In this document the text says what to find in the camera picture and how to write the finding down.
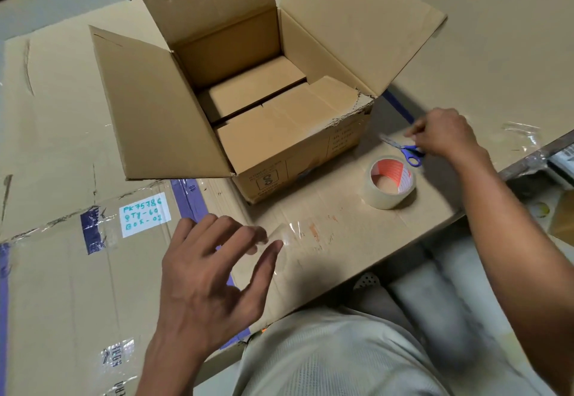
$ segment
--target blue scissors handle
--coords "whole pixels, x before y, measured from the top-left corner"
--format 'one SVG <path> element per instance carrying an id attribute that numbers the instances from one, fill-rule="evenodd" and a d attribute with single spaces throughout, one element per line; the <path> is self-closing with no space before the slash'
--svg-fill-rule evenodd
<path id="1" fill-rule="evenodd" d="M 414 168 L 418 168 L 422 164 L 422 158 L 425 156 L 415 145 L 405 145 L 401 148 L 401 152 L 405 155 L 408 164 Z"/>

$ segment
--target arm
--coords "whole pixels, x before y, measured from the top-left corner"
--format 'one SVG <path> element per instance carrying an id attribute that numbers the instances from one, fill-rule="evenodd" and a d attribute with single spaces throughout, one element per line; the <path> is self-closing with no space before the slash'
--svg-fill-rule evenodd
<path id="1" fill-rule="evenodd" d="M 472 237 L 500 306 L 536 372 L 560 395 L 574 377 L 574 266 L 499 178 L 454 109 L 407 132 L 457 171 Z"/>
<path id="2" fill-rule="evenodd" d="M 179 221 L 162 261 L 160 313 L 136 396 L 180 396 L 208 356 L 262 316 L 283 243 L 265 249 L 245 289 L 227 279 L 241 256 L 266 239 L 261 227 L 227 216 Z"/>

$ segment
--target hand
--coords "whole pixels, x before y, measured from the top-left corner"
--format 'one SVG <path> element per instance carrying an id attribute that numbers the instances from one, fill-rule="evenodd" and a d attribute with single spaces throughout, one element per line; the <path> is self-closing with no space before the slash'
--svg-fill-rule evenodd
<path id="1" fill-rule="evenodd" d="M 405 136 L 412 138 L 425 153 L 442 156 L 451 163 L 477 157 L 490 162 L 487 151 L 478 145 L 466 118 L 455 109 L 431 110 L 418 119 Z"/>
<path id="2" fill-rule="evenodd" d="M 212 352 L 262 316 L 283 242 L 265 249 L 245 289 L 227 280 L 235 263 L 266 240 L 262 227 L 228 216 L 179 221 L 162 261 L 160 315 L 138 395 L 179 395 Z"/>

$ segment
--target left hand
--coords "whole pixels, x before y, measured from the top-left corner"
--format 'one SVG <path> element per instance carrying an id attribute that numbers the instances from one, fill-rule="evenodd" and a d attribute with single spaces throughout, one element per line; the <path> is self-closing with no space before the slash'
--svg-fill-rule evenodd
<path id="1" fill-rule="evenodd" d="M 160 315 L 138 396 L 179 395 L 212 352 L 262 316 L 283 242 L 265 249 L 245 289 L 227 280 L 235 263 L 266 240 L 262 227 L 228 216 L 179 221 L 162 261 Z"/>

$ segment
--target clear tape roll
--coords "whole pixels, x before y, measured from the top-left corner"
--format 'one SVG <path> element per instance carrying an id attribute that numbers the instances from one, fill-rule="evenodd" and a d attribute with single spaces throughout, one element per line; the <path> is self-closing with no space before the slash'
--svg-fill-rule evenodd
<path id="1" fill-rule="evenodd" d="M 415 176 L 405 160 L 383 156 L 365 172 L 362 197 L 371 207 L 389 210 L 405 199 L 415 186 Z"/>

